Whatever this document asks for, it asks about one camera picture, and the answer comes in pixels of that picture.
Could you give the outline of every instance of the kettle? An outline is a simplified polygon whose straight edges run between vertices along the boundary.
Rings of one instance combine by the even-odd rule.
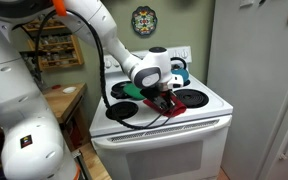
[[[172,65],[171,72],[172,72],[172,74],[181,75],[183,77],[183,81],[185,83],[189,77],[189,73],[186,70],[186,68],[187,68],[186,62],[184,61],[184,59],[182,59],[180,57],[172,57],[171,61],[181,61],[182,62],[183,68],[180,67],[179,65],[175,64],[175,65]]]

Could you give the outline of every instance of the wooden cabinet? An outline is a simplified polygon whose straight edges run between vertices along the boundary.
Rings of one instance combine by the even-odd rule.
[[[23,26],[31,36],[28,45],[32,51],[35,50],[34,41],[39,27],[38,20]],[[84,63],[78,38],[72,35],[60,21],[54,19],[49,20],[43,28],[39,50],[45,52],[44,55],[39,56],[38,62],[41,70],[71,67]]]

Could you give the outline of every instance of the white stove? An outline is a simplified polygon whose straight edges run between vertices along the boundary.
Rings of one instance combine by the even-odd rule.
[[[190,47],[166,48],[171,57],[192,62]],[[132,52],[144,57],[148,51]],[[124,121],[146,126],[159,116],[143,100],[116,99],[111,89],[120,82],[129,81],[112,56],[105,56],[106,93],[110,105],[132,102],[138,106],[135,115]],[[107,108],[100,100],[90,133],[93,147],[113,179],[176,180],[216,179],[220,169],[233,107],[208,87],[189,75],[190,83],[178,90],[197,90],[208,97],[206,105],[187,108],[156,129],[132,130],[106,116]],[[152,126],[162,124],[161,116]]]

